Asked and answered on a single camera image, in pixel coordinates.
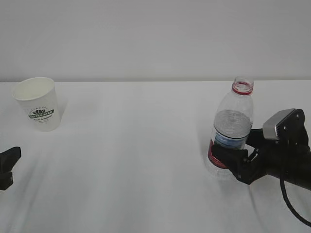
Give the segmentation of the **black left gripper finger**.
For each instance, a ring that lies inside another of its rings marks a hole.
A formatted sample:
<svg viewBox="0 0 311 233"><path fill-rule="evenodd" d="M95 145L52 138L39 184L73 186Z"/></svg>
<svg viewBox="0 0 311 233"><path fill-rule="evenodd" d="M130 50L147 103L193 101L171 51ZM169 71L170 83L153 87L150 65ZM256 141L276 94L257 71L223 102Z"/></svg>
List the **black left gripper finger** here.
<svg viewBox="0 0 311 233"><path fill-rule="evenodd" d="M21 158L21 148L13 147L0 154L0 190L5 191L13 183L12 169Z"/></svg>

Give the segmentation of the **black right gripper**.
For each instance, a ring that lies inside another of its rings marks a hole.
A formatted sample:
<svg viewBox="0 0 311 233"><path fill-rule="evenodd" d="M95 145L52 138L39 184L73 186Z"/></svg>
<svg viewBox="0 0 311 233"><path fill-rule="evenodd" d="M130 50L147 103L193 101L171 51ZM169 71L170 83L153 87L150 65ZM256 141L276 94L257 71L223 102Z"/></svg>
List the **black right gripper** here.
<svg viewBox="0 0 311 233"><path fill-rule="evenodd" d="M228 149L218 144L211 146L211 163L229 170L238 181L248 185L266 175L279 179L283 145L278 141L266 140L263 129L251 129L246 144L254 148L250 156L248 150Z"/></svg>

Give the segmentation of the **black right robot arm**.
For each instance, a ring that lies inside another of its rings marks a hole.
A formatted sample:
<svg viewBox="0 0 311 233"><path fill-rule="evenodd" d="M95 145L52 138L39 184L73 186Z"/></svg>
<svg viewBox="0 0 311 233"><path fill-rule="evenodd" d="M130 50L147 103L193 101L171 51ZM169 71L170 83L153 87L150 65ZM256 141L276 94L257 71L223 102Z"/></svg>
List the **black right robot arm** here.
<svg viewBox="0 0 311 233"><path fill-rule="evenodd" d="M213 145L211 153L240 182L251 184L271 175L311 188L311 149L302 109L286 109L270 117L261 129L252 129L246 144L254 150Z"/></svg>

